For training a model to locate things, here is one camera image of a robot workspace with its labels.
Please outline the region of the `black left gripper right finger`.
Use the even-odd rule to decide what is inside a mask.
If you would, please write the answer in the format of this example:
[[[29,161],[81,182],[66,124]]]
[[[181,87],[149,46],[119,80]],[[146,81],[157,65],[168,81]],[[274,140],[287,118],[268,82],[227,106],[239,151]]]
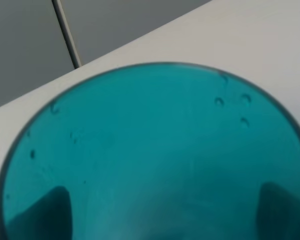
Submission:
[[[300,240],[300,199],[279,184],[263,183],[255,227],[259,240]]]

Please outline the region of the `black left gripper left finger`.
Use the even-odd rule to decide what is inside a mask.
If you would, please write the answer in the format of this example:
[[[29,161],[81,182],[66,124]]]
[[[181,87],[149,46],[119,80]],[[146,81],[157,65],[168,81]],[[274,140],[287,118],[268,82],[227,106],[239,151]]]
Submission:
[[[69,191],[57,186],[6,226],[9,240],[71,240],[72,206]]]

